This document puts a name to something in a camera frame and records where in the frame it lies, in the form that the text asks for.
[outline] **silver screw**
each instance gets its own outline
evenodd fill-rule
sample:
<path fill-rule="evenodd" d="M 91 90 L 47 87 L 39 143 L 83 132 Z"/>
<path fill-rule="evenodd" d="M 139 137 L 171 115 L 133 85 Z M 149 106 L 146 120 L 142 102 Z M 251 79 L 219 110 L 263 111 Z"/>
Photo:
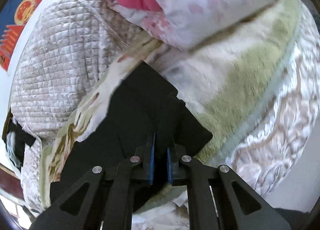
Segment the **silver screw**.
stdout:
<path fill-rule="evenodd" d="M 139 156 L 132 156 L 132 157 L 130 158 L 130 161 L 131 161 L 131 162 L 139 162 L 139 161 L 140 161 L 140 157 L 139 157 Z"/>
<path fill-rule="evenodd" d="M 102 167 L 100 167 L 100 166 L 95 166 L 92 169 L 92 172 L 95 174 L 100 173 L 101 171 L 102 171 Z"/>
<path fill-rule="evenodd" d="M 220 170 L 221 170 L 222 172 L 226 173 L 226 172 L 228 172 L 230 169 L 229 169 L 229 167 L 226 166 L 226 165 L 221 165 L 221 166 L 220 166 Z"/>
<path fill-rule="evenodd" d="M 182 161 L 185 161 L 185 162 L 189 162 L 189 161 L 191 161 L 191 157 L 190 156 L 188 156 L 188 155 L 184 155 L 184 156 L 182 156 Z"/>

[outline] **quilted bedspread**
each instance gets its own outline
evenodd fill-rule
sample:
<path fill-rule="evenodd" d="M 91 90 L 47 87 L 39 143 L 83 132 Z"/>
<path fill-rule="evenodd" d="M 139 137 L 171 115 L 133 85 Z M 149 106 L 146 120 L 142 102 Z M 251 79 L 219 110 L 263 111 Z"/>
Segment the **quilted bedspread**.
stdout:
<path fill-rule="evenodd" d="M 53 0 L 21 56 L 11 95 L 14 116 L 39 136 L 26 147 L 21 171 L 29 207 L 50 205 L 49 183 L 59 179 L 73 145 L 65 130 L 82 117 L 86 130 L 78 140 L 94 131 L 108 110 L 101 99 L 141 58 L 215 135 L 198 157 L 209 165 L 227 163 L 265 196 L 300 157 L 318 114 L 319 49 L 318 31 L 300 0 L 278 0 L 190 52 L 141 33 L 104 0 Z M 145 210 L 183 191 L 167 189 Z"/>

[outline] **folded black clothing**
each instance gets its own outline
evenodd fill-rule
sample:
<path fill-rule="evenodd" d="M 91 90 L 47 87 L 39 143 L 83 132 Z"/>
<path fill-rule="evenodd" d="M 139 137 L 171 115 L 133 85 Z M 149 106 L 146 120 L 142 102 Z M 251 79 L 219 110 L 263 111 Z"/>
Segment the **folded black clothing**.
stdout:
<path fill-rule="evenodd" d="M 212 138 L 177 94 L 175 87 L 141 62 L 115 90 L 108 114 L 97 130 L 74 144 L 60 181 L 51 184 L 51 202 L 94 166 L 107 169 L 133 156 L 136 148 L 156 133 L 154 184 L 137 190 L 134 210 L 140 208 L 166 182 L 169 144 L 183 145 L 187 154 L 194 156 Z"/>

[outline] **white quilted fabric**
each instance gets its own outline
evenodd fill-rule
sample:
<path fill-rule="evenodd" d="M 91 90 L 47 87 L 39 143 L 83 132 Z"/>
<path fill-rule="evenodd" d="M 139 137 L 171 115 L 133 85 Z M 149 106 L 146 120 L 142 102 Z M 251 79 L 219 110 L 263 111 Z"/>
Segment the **white quilted fabric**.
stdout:
<path fill-rule="evenodd" d="M 53 0 L 21 56 L 12 85 L 12 114 L 22 126 L 51 142 L 140 30 L 103 0 Z"/>

